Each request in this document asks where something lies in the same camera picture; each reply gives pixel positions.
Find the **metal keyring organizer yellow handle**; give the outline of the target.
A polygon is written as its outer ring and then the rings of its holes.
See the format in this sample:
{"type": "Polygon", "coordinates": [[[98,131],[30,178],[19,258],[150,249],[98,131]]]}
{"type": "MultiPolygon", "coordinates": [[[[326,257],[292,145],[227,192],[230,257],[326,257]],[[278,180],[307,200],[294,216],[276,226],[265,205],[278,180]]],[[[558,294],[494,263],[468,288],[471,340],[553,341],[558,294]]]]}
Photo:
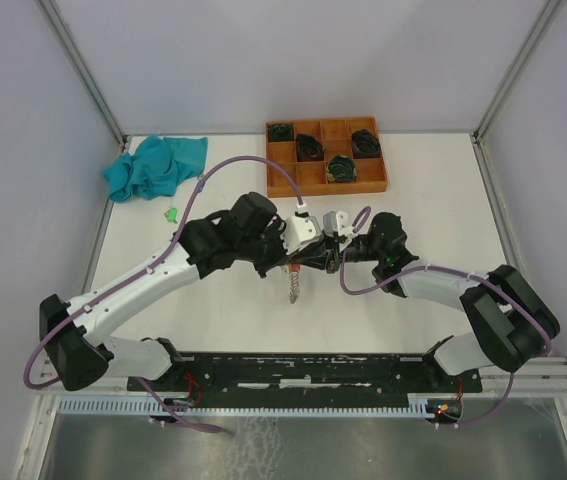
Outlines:
{"type": "Polygon", "coordinates": [[[300,271],[301,266],[298,264],[288,264],[286,266],[289,280],[288,299],[291,304],[295,304],[300,297],[300,271]]]}

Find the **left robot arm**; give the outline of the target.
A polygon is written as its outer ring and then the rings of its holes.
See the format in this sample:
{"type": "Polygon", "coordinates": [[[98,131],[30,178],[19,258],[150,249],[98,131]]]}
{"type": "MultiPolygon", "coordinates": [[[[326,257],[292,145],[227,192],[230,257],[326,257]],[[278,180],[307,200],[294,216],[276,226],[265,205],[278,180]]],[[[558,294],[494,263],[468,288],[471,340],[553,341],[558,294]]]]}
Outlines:
{"type": "Polygon", "coordinates": [[[184,366],[164,338],[129,340],[113,333],[167,294],[235,261],[249,262],[260,277],[318,245],[318,220],[297,213],[282,219],[266,197],[243,194],[229,210],[183,224],[172,241],[127,275],[68,302],[52,295],[40,305],[45,352],[68,391],[104,377],[141,377],[172,390],[184,366]]]}

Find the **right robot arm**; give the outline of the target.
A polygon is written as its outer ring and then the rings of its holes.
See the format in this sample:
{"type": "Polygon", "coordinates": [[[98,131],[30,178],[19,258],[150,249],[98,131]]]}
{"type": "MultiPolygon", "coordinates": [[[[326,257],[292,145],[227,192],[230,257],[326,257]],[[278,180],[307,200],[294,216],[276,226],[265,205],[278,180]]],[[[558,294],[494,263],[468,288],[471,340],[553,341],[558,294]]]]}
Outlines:
{"type": "Polygon", "coordinates": [[[528,360],[546,356],[560,325],[522,274],[510,265],[489,272],[465,272],[432,264],[406,247],[399,216],[364,208],[354,219],[347,213],[323,217],[326,237],[337,244],[336,267],[372,262],[376,290],[405,299],[427,300],[464,313],[470,332],[450,336],[429,351],[421,368],[430,389],[444,391],[458,375],[496,366],[514,373],[528,360]]]}

